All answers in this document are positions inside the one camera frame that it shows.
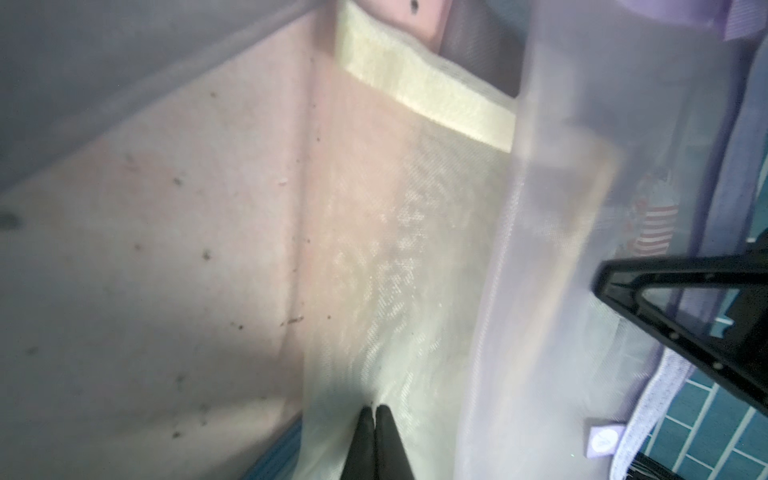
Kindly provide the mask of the small yellow trim pouch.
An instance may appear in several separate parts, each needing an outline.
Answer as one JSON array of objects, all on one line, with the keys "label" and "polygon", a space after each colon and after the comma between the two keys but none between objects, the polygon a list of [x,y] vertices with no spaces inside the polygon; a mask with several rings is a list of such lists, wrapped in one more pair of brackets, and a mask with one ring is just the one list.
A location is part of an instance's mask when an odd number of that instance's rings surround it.
[{"label": "small yellow trim pouch", "polygon": [[470,62],[464,1],[333,1],[314,56],[297,297],[298,479],[337,479],[388,406],[419,479],[449,479],[507,186],[514,101]]}]

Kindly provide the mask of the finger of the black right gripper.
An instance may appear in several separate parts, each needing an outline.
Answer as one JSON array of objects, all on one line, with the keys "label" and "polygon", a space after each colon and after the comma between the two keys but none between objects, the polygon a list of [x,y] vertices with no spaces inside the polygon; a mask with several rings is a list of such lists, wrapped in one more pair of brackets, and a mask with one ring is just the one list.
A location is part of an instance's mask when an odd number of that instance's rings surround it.
[{"label": "finger of the black right gripper", "polygon": [[751,407],[767,411],[767,256],[603,262],[595,296]]}]

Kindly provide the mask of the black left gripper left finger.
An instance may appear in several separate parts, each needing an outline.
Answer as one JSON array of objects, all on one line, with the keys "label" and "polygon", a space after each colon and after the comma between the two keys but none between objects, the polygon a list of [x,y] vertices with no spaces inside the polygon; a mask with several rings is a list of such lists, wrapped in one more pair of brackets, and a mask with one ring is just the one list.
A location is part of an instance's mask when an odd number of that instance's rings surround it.
[{"label": "black left gripper left finger", "polygon": [[375,480],[375,420],[369,406],[361,409],[340,476],[341,480]]}]

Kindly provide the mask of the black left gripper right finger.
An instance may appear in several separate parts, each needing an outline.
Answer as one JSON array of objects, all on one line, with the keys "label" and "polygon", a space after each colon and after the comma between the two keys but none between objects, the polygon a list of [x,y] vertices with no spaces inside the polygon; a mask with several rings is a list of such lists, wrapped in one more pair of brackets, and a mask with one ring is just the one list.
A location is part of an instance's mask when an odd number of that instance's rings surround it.
[{"label": "black left gripper right finger", "polygon": [[375,412],[374,443],[376,479],[415,479],[393,413],[384,404],[379,405]]}]

